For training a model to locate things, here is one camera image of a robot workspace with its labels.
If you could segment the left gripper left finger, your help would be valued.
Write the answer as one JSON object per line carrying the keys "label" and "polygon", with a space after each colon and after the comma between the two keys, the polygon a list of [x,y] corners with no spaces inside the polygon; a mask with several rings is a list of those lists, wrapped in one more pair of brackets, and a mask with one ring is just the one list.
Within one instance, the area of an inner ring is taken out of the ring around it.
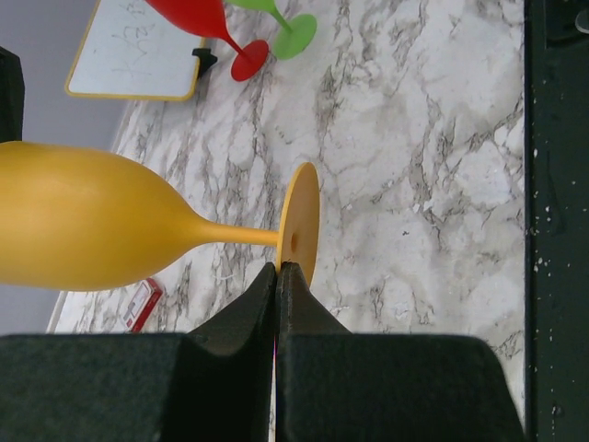
{"label": "left gripper left finger", "polygon": [[3,337],[2,439],[267,440],[275,287],[266,264],[190,332]]}

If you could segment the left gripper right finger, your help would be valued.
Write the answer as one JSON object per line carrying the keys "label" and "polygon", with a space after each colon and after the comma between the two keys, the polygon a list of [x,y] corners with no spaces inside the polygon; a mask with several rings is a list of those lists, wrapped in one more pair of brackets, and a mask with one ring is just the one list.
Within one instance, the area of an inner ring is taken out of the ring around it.
{"label": "left gripper right finger", "polygon": [[286,263],[276,291],[280,441],[522,441],[495,353],[455,334],[348,331]]}

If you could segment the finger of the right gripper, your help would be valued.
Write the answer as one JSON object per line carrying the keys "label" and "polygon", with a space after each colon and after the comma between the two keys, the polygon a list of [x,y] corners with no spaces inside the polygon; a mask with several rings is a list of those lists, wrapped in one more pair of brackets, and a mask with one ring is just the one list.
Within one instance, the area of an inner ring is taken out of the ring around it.
{"label": "finger of the right gripper", "polygon": [[19,57],[1,48],[0,142],[20,141],[24,120],[24,77]]}

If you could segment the orange wine glass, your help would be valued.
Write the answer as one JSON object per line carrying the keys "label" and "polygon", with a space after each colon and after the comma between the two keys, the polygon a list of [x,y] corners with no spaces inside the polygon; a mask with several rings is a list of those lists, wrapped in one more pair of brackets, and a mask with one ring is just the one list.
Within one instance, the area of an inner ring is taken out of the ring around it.
{"label": "orange wine glass", "polygon": [[274,247],[306,280],[318,253],[311,163],[295,172],[278,230],[216,224],[151,169],[110,152],[22,141],[1,146],[1,280],[71,291],[133,284],[208,243]]}

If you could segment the red wine glass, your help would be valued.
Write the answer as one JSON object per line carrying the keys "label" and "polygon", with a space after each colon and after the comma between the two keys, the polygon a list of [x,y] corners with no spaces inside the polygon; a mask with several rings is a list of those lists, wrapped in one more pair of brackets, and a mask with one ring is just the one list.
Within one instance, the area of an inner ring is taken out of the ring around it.
{"label": "red wine glass", "polygon": [[221,0],[147,0],[147,3],[177,28],[229,44],[237,52],[231,76],[238,82],[252,78],[268,58],[270,46],[267,41],[254,40],[245,47],[234,41],[227,28]]}

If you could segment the green wine glass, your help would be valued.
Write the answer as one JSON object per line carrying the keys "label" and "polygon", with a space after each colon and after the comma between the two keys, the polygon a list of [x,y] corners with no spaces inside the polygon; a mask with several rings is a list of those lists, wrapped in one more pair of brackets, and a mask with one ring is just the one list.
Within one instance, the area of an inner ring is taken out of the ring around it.
{"label": "green wine glass", "polygon": [[318,28],[317,19],[311,14],[300,14],[286,20],[274,0],[228,0],[231,5],[263,11],[270,14],[282,27],[276,36],[271,51],[279,60],[289,60],[300,54],[314,39]]}

